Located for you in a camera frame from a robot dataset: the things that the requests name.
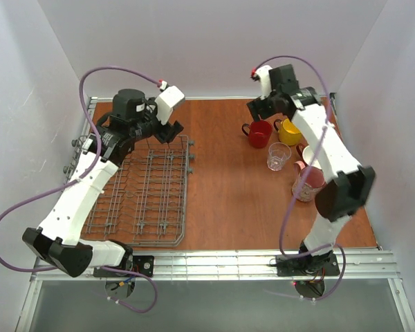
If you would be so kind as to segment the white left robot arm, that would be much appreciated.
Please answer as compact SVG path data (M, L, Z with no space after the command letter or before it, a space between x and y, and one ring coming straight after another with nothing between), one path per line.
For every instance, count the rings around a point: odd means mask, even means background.
M82 145L72 186L63 191L37 228L25 230L24 243L41 260L71 277L100 266L130 269L130 246L111 240L85 241L81 231L104 186L138 141L153 136L160 143L170 143L182 132L183 126L170 123L169 118L184 100L176 86L166 88L156 98L146 98L136 89L118 91L112 110L97 121L98 133L90 134Z

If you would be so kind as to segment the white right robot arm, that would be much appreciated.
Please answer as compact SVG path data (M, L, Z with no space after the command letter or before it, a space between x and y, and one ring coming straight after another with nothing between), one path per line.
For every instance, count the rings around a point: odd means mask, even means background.
M323 171L325 186L315 197L317 215L299 252L276 256L273 266L295 274L313 274L334 263L335 241L351 217L365 205L376 177L343 144L329 121L328 111L312 87L302 88L293 66L260 66L251 78L261 85L261 96L247 104L254 120L277 113L286 116L313 149Z

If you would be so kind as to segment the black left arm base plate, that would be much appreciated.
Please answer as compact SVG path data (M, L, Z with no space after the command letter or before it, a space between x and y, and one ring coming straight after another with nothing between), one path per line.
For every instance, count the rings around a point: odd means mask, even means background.
M134 255L133 263L131 264L131 271L152 277L154 274L154 260L153 255ZM101 268L95 268L93 271L94 277L132 277L128 273L115 273Z

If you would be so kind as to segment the pink ghost pattern mug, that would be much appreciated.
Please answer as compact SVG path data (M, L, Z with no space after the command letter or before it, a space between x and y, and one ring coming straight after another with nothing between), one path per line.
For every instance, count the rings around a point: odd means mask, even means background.
M294 163L294 166L297 170L297 178L292 186L292 194L295 194L299 184L302 180L302 176L306 173L306 168L308 165L302 161L297 161ZM315 198L315 195L326 185L324 179L324 173L321 169L314 166L311 167L311 171L307 176L303 186L299 193L295 196L298 201L301 202L310 202Z

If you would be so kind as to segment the clear glass cup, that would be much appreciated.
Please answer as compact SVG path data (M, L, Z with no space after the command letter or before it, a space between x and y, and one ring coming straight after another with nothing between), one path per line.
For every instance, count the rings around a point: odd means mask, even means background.
M291 149L282 142L274 142L268 148L267 166L274 172L280 171L291 157Z

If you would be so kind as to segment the yellow mug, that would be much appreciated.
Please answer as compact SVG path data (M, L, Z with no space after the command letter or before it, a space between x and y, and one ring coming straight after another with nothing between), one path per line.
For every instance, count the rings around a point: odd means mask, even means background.
M288 119L276 119L273 122L278 139L281 143L288 146L294 146L300 143L302 134L300 130Z

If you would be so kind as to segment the dark red mug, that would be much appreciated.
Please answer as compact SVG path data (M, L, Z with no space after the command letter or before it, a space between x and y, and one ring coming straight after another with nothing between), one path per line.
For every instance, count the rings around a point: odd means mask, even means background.
M302 143L299 143L296 146L296 151L301 161L303 161L305 164L311 165L312 167L315 167L317 169L322 169L317 158L314 161L312 161L313 156L314 156L314 151L309 145L304 145Z

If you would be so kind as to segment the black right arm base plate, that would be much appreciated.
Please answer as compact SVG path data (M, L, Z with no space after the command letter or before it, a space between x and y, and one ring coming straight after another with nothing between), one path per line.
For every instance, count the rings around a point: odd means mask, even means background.
M336 277L340 275L340 268L334 253L307 256L298 259L287 259L285 256L277 255L271 266L276 267L277 276L292 277L316 275Z

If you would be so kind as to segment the bright red mug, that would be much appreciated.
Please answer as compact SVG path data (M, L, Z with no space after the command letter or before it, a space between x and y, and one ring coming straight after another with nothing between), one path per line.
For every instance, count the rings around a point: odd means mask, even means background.
M242 124L241 130L248 137L250 146L257 149L262 149L268 144L273 132L271 124L265 120Z

